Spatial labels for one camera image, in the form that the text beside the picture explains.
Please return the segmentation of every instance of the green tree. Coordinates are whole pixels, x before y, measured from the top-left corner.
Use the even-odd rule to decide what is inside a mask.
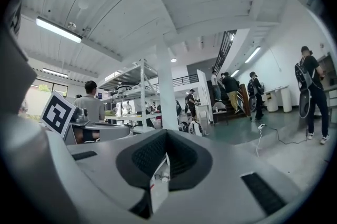
[[[38,88],[39,88],[39,90],[41,90],[41,91],[51,92],[51,90],[48,88],[47,85],[39,85]]]

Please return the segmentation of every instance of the tube light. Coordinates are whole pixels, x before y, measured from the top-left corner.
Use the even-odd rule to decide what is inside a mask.
[[[259,52],[260,49],[261,47],[257,47],[253,54],[245,61],[245,63],[248,63],[256,55],[256,53]]]
[[[48,70],[48,69],[46,69],[46,68],[42,68],[42,71],[44,71],[44,72],[46,72],[46,73],[54,74],[54,75],[60,75],[60,76],[63,76],[63,77],[65,77],[65,78],[68,77],[68,75],[66,75],[66,74],[62,74],[62,73],[59,73],[59,72],[55,72],[55,71],[53,71],[53,70]]]
[[[70,30],[63,29],[56,24],[43,19],[42,17],[38,17],[36,19],[36,24],[40,27],[50,30],[53,33],[57,33],[65,38],[73,40],[74,42],[80,43],[82,41],[82,37],[80,35],[72,33]]]
[[[236,75],[238,71],[239,71],[239,70],[236,70],[236,71],[231,75],[231,77],[233,77],[234,75]]]

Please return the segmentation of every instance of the white sneaker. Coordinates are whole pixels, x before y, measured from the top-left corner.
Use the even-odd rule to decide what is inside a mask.
[[[308,133],[308,140],[311,140],[312,139],[312,137],[314,136],[314,133]]]
[[[323,137],[322,139],[321,139],[321,145],[324,145],[325,143],[326,143],[326,141],[328,141],[330,139],[330,136],[329,135],[327,135],[326,137]]]

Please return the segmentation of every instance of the khaki pants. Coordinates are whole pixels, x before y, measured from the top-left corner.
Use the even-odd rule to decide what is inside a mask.
[[[237,91],[232,91],[228,93],[231,105],[235,110],[237,110]]]

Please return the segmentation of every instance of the black slot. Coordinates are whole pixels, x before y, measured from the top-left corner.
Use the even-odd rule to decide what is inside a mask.
[[[252,173],[241,178],[267,215],[285,206],[282,198],[258,174]]]
[[[87,152],[82,152],[82,153],[77,153],[77,154],[73,154],[73,158],[75,161],[77,160],[81,160],[81,159],[86,159],[86,158],[90,158],[93,156],[96,156],[97,153],[94,151],[87,151]]]

